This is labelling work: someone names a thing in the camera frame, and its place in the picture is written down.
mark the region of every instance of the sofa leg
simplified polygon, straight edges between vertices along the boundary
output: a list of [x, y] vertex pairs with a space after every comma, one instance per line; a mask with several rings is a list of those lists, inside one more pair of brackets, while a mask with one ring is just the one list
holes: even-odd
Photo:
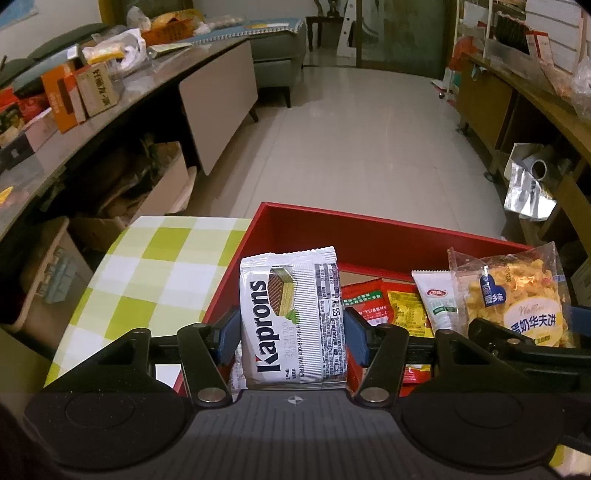
[[285, 105], [287, 108], [291, 108], [291, 95], [290, 95], [290, 88], [289, 87], [281, 87], [283, 90], [283, 96], [285, 97]]

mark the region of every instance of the orange box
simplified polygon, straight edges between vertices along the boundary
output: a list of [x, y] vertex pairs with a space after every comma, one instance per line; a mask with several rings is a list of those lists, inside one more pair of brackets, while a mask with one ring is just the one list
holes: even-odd
[[86, 121], [75, 71], [74, 63], [68, 61], [41, 75], [43, 88], [61, 133]]

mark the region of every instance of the green checkered tablecloth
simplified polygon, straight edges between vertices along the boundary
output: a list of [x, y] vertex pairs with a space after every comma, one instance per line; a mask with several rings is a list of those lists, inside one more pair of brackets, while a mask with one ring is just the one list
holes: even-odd
[[133, 328], [174, 335], [200, 322], [249, 224], [237, 218], [137, 219], [82, 295], [46, 384]]

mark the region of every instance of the blue heart label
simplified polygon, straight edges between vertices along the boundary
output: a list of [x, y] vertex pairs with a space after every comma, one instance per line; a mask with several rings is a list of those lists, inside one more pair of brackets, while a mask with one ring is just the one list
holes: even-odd
[[485, 307], [501, 305], [507, 300], [505, 289], [495, 284], [495, 279], [488, 274], [487, 268], [485, 268], [484, 275], [480, 277], [480, 290]]

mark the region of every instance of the glass door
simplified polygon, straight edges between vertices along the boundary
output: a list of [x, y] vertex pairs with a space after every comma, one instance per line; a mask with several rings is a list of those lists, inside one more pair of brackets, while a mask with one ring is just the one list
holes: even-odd
[[452, 0], [357, 0], [357, 66], [442, 79], [452, 4]]

